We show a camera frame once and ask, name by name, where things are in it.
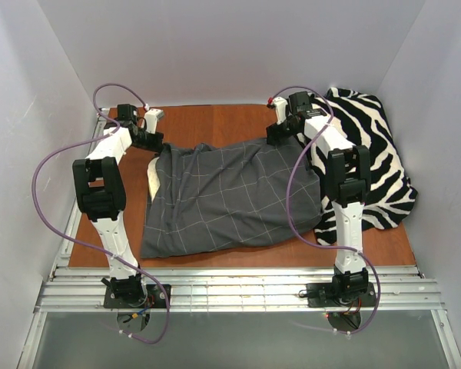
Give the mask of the cream yellow-edged pillow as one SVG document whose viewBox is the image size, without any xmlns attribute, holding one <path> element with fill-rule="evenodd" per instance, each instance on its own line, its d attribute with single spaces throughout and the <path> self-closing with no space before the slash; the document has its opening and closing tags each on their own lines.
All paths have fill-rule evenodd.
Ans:
<svg viewBox="0 0 461 369">
<path fill-rule="evenodd" d="M 148 177 L 148 192 L 151 201 L 155 199 L 155 196 L 160 188 L 160 180 L 157 173 L 157 162 L 159 157 L 153 158 L 148 164 L 147 177 Z"/>
</svg>

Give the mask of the grey checked pillowcase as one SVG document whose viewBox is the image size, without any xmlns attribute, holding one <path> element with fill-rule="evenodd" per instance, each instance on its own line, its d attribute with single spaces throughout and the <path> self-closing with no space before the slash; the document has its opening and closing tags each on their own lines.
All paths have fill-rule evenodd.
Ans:
<svg viewBox="0 0 461 369">
<path fill-rule="evenodd" d="M 160 188 L 148 205 L 143 258 L 168 258 L 239 246 L 267 247 L 311 231 L 323 213 L 320 180 L 299 174 L 300 143 L 263 138 L 223 148 L 167 144 L 158 156 Z"/>
</svg>

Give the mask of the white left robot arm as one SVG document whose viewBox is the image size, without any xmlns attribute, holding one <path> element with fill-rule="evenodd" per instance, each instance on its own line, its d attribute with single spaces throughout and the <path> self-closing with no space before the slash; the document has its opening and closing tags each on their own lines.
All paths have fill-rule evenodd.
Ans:
<svg viewBox="0 0 461 369">
<path fill-rule="evenodd" d="M 127 195 L 118 165 L 131 146 L 157 153 L 162 149 L 164 135 L 156 129 L 164 113 L 158 108 L 144 110 L 140 116 L 135 106 L 119 105 L 120 127 L 108 122 L 106 138 L 72 165 L 78 208 L 96 229 L 108 258 L 109 277 L 101 280 L 106 286 L 105 308 L 165 308 L 168 301 L 159 286 L 147 284 L 138 271 L 124 229 Z"/>
</svg>

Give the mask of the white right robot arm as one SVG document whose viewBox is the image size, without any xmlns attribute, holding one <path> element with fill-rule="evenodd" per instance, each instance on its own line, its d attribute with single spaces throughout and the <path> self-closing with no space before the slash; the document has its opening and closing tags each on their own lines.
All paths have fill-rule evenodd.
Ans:
<svg viewBox="0 0 461 369">
<path fill-rule="evenodd" d="M 348 305 L 369 292 L 369 277 L 363 253 L 362 213 L 370 190 L 370 153 L 363 145 L 348 141 L 332 126 L 333 109 L 314 108 L 307 91 L 289 98 L 268 99 L 277 122 L 267 128 L 267 143 L 277 145 L 285 138 L 302 134 L 326 156 L 322 188 L 333 205 L 337 230 L 337 255 L 330 282 L 308 284 L 302 297 L 311 307 Z"/>
</svg>

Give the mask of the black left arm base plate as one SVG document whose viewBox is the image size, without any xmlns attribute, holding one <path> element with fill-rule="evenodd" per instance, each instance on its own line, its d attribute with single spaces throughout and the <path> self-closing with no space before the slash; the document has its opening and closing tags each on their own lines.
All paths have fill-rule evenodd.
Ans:
<svg viewBox="0 0 461 369">
<path fill-rule="evenodd" d="M 156 284 L 146 284 L 143 288 L 133 291 L 116 291 L 106 287 L 103 307 L 107 309 L 143 309 L 166 308 L 166 302 L 171 299 L 171 285 L 163 284 L 167 294 Z"/>
</svg>

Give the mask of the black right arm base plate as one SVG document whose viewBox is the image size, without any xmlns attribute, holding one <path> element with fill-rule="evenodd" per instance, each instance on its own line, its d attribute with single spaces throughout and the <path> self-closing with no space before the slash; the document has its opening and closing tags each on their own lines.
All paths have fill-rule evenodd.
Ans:
<svg viewBox="0 0 461 369">
<path fill-rule="evenodd" d="M 358 302 L 361 307 L 373 307 L 376 303 L 376 292 L 372 283 L 368 284 L 364 292 L 355 291 L 345 294 L 334 292 L 331 283 L 309 283 L 298 295 L 300 298 L 307 299 L 309 308 L 347 308 L 351 305 L 357 306 Z"/>
</svg>

